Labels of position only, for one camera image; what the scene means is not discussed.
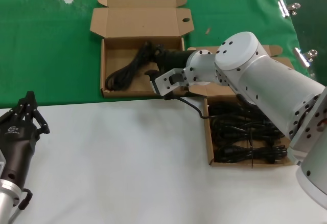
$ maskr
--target open cardboard box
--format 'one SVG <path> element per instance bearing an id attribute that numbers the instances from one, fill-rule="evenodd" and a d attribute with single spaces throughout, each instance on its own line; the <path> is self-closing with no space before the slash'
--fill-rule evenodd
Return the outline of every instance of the open cardboard box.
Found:
<path id="1" fill-rule="evenodd" d="M 266 52 L 270 56 L 280 55 L 283 52 L 283 49 L 280 46 L 264 46 Z M 197 47 L 197 48 L 189 48 L 191 49 L 206 49 L 215 53 L 218 47 Z M 288 66 L 289 68 L 294 68 L 291 61 L 288 58 L 280 58 L 280 57 L 272 57 L 273 59 L 281 62 L 282 64 Z M 203 114 L 208 116 L 208 106 L 213 105 L 217 102 L 224 101 L 224 102 L 231 102 L 231 103 L 239 103 L 238 99 L 236 98 L 235 93 L 230 89 L 229 86 L 219 86 L 215 83 L 210 83 L 206 86 L 199 86 L 193 85 L 190 87 L 190 91 L 193 93 L 201 93 L 202 95 L 206 96 L 203 102 Z M 238 163 L 218 163 L 215 162 L 214 158 L 214 150 L 218 149 L 216 145 L 213 144 L 211 138 L 211 128 L 210 128 L 210 120 L 204 119 L 204 130 L 205 130 L 205 140 L 206 140 L 206 148 L 207 148 L 207 158 L 208 163 L 211 166 L 247 166 L 251 167 L 252 161 L 245 160 Z M 249 148 L 250 145 L 246 141 L 237 142 L 235 145 L 242 146 Z M 286 137 L 280 139 L 276 145 L 285 145 L 286 148 L 290 145 L 290 140 Z M 265 146 L 264 142 L 262 141 L 253 141 L 253 147 L 263 147 Z M 264 160 L 253 160 L 253 167 L 276 167 L 276 166 L 287 166 L 293 165 L 291 160 L 288 157 L 283 158 L 280 161 L 277 161 L 275 164 L 268 164 Z"/>
<path id="2" fill-rule="evenodd" d="M 169 50 L 184 50 L 182 35 L 194 30 L 190 9 L 178 8 L 187 0 L 98 0 L 105 8 L 95 8 L 90 30 L 104 37 L 101 45 L 100 89 L 104 97 L 151 97 L 154 93 L 147 70 L 140 69 L 125 91 L 106 89 L 106 78 L 128 65 L 146 41 L 163 44 Z"/>

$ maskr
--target white table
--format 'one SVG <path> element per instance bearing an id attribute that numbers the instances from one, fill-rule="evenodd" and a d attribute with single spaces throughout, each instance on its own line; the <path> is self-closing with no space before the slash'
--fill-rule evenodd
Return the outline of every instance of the white table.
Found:
<path id="1" fill-rule="evenodd" d="M 326 224 L 297 166 L 212 168 L 203 121 L 179 101 L 40 107 L 42 135 L 17 224 Z"/>

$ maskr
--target black power cable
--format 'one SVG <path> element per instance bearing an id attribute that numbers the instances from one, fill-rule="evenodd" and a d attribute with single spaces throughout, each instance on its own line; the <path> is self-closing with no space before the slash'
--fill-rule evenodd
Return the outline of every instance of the black power cable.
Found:
<path id="1" fill-rule="evenodd" d="M 24 188 L 24 189 L 23 189 L 23 192 L 26 192 L 27 195 L 26 195 L 26 197 L 25 197 L 25 198 L 20 202 L 20 204 L 18 205 L 18 208 L 19 208 L 20 210 L 24 210 L 24 209 L 27 207 L 27 205 L 29 205 L 29 203 L 30 203 L 30 201 L 31 201 L 31 199 L 32 199 L 32 197 L 33 197 L 33 193 L 32 193 L 29 189 Z"/>
<path id="2" fill-rule="evenodd" d="M 197 108 L 195 105 L 193 105 L 192 103 L 190 103 L 189 101 L 187 101 L 185 99 L 182 99 L 182 98 L 179 98 L 179 97 L 175 97 L 175 96 L 172 99 L 179 100 L 179 101 L 185 103 L 186 105 L 189 105 L 190 107 L 192 107 L 194 110 L 196 110 L 199 113 L 200 118 L 202 118 L 202 119 L 216 118 L 216 117 L 218 117 L 218 116 L 204 116 L 204 115 L 202 115 L 202 112 L 201 112 L 201 110 L 199 108 Z"/>
<path id="3" fill-rule="evenodd" d="M 146 41 L 139 49 L 132 62 L 111 73 L 106 79 L 106 88 L 110 91 L 122 91 L 128 89 L 137 71 L 153 61 L 155 48 L 151 42 Z"/>
<path id="4" fill-rule="evenodd" d="M 284 137 L 278 128 L 256 106 L 238 96 L 242 105 L 218 102 L 210 105 L 212 142 L 218 148 L 214 151 L 215 162 L 236 163 L 247 159 L 264 159 L 275 163 L 287 155 L 285 146 L 274 146 Z M 250 148 L 234 145 L 248 141 Z M 253 141 L 263 141 L 266 147 L 254 148 Z"/>

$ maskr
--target green backdrop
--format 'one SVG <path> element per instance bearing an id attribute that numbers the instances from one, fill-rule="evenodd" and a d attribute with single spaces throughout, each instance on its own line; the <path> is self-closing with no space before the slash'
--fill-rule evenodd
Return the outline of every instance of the green backdrop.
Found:
<path id="1" fill-rule="evenodd" d="M 188 0 L 195 30 L 186 46 L 220 45 L 229 36 L 253 32 L 262 44 L 292 54 L 298 40 L 278 0 Z M 27 90 L 40 105 L 116 101 L 100 94 L 101 38 L 89 31 L 97 0 L 0 0 L 0 108 L 14 105 Z"/>
<path id="2" fill-rule="evenodd" d="M 301 4 L 297 15 L 292 17 L 294 28 L 303 52 L 310 49 L 318 51 L 318 56 L 309 71 L 314 74 L 318 82 L 327 85 L 327 10 L 325 9 L 327 0 L 286 0 L 286 2 Z"/>

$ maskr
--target box flap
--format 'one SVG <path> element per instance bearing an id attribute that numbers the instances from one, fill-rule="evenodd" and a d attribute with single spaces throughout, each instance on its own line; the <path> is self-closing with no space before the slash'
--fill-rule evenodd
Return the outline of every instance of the box flap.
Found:
<path id="1" fill-rule="evenodd" d="M 181 36 L 194 30 L 186 0 L 98 0 L 90 30 L 105 38 Z"/>
<path id="2" fill-rule="evenodd" d="M 111 8 L 177 8 L 186 4 L 188 0 L 98 0 Z"/>
<path id="3" fill-rule="evenodd" d="M 100 36 L 106 35 L 108 8 L 94 8 L 90 30 Z"/>
<path id="4" fill-rule="evenodd" d="M 283 52 L 283 48 L 277 45 L 263 45 L 264 49 L 268 53 L 269 56 L 276 56 Z M 188 50 L 201 50 L 206 49 L 212 53 L 215 53 L 219 46 L 216 47 L 191 47 Z M 279 61 L 280 63 L 294 68 L 291 61 L 288 58 L 281 57 L 272 57 L 273 59 Z M 212 97 L 217 95 L 234 95 L 235 93 L 228 86 L 220 86 L 216 83 L 209 83 L 208 85 L 192 85 L 189 88 L 190 92 L 197 95 Z"/>

